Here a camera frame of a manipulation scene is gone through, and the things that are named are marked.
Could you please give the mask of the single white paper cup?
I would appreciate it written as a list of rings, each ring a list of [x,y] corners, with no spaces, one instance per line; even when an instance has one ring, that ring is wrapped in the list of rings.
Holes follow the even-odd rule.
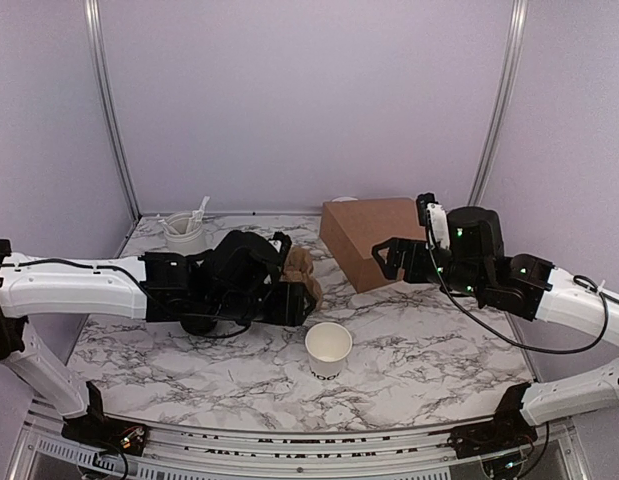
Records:
[[[333,322],[312,326],[305,336],[310,372],[321,381],[336,379],[352,347],[352,336],[345,327]]]

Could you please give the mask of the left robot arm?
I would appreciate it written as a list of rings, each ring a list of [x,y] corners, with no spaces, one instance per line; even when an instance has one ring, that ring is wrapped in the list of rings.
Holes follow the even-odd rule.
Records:
[[[212,249],[182,255],[149,252],[106,260],[30,257],[0,239],[0,362],[49,400],[68,426],[95,445],[114,438],[98,388],[43,344],[29,318],[100,314],[148,323],[177,322],[196,336],[231,322],[240,333],[254,323],[298,327],[318,301],[310,273],[285,267],[289,236],[267,239],[233,230]]]

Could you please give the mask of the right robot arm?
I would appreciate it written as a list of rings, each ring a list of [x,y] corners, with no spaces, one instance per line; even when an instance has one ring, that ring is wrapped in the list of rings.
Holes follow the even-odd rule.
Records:
[[[445,211],[432,196],[418,202],[422,240],[392,237],[371,249],[384,277],[437,284],[450,301],[458,295],[528,321],[571,327],[619,348],[619,294],[530,254],[504,252],[493,210],[469,206]],[[524,425],[619,407],[619,358],[594,370],[547,383],[509,388],[484,438],[504,448]]]

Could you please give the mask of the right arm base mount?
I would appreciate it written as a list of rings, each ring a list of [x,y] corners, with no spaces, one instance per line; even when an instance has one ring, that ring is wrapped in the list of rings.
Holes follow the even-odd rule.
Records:
[[[536,428],[521,413],[523,396],[530,387],[528,382],[509,387],[490,420],[452,428],[447,444],[457,458],[496,453],[535,442]]]

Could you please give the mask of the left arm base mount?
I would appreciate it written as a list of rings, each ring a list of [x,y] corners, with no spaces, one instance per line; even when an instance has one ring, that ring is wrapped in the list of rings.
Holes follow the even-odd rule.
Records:
[[[148,426],[136,421],[107,416],[99,389],[86,382],[88,403],[86,413],[77,418],[64,418],[63,438],[114,451],[119,448],[126,455],[141,456],[148,438]]]

